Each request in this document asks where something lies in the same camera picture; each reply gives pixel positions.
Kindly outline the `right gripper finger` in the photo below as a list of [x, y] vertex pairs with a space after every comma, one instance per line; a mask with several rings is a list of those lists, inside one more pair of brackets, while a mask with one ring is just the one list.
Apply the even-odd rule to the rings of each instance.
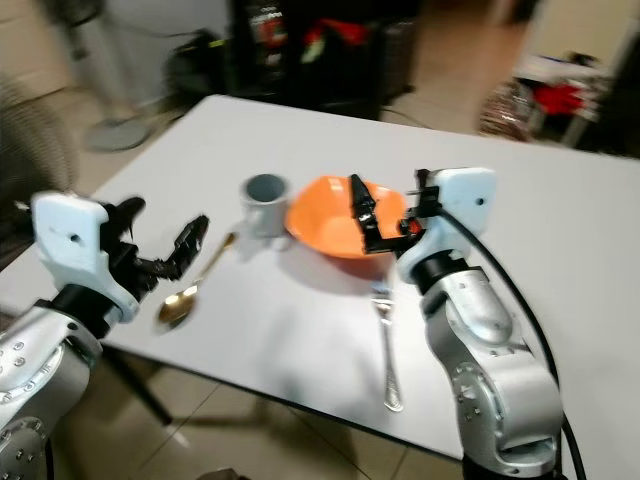
[[417, 187], [410, 192], [416, 198], [413, 212], [439, 212], [439, 187], [436, 186], [434, 170], [417, 169], [415, 178]]
[[378, 204], [360, 175], [349, 175], [349, 193], [351, 193], [352, 216], [360, 230], [364, 252], [380, 253], [383, 251], [381, 248], [383, 237], [381, 237], [378, 218], [375, 214], [375, 207]]

